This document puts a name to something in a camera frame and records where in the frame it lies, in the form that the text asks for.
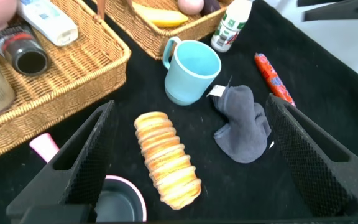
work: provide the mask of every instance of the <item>green label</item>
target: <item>green label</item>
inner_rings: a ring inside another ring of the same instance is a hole
[[[237,26],[237,29],[242,29],[245,26],[245,22],[240,22],[239,25]]]
[[[235,23],[236,22],[234,20],[230,19],[227,24],[228,24],[229,27],[233,27]]]
[[[222,24],[219,23],[218,28],[216,29],[214,35],[219,35],[221,33],[221,27],[222,27]]]

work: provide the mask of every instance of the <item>black table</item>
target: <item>black table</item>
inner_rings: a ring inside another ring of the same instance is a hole
[[[166,97],[166,69],[143,52],[122,30],[108,24],[132,50],[127,83],[67,120],[47,130],[57,144],[64,142],[99,105],[116,100],[119,127],[108,174],[133,182],[142,192],[149,220],[307,218],[311,213],[297,191],[278,150],[268,149],[251,164],[232,161],[213,139],[224,118],[202,97],[191,106],[177,106]],[[202,41],[208,43],[211,36]],[[264,105],[270,90],[254,64],[264,53],[294,98],[297,107],[358,155],[358,74],[282,18],[262,1],[232,49],[219,54],[222,72],[213,84],[247,85]],[[133,122],[149,111],[168,114],[203,181],[201,195],[189,206],[173,211],[160,202],[144,166]],[[5,207],[45,165],[24,143],[0,157],[0,223],[8,223]]]

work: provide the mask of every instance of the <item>mug handle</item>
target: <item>mug handle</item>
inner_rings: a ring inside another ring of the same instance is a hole
[[[169,69],[169,67],[170,67],[169,56],[171,54],[172,45],[174,42],[179,44],[181,42],[181,39],[179,39],[179,37],[169,38],[169,40],[165,46],[164,54],[162,55],[162,63],[164,64],[165,68],[167,68],[167,69]]]

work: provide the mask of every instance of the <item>pink handle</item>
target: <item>pink handle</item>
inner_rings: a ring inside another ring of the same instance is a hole
[[[59,151],[59,147],[57,147],[49,133],[41,134],[33,139],[30,142],[30,147],[34,149],[45,162],[49,162]]]

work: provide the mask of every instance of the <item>light blue mug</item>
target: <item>light blue mug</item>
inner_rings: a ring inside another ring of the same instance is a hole
[[[169,62],[174,42],[177,46]],[[222,67],[221,60],[211,47],[196,40],[182,41],[179,37],[168,40],[162,63],[168,69],[165,92],[171,101],[181,106],[200,99]]]

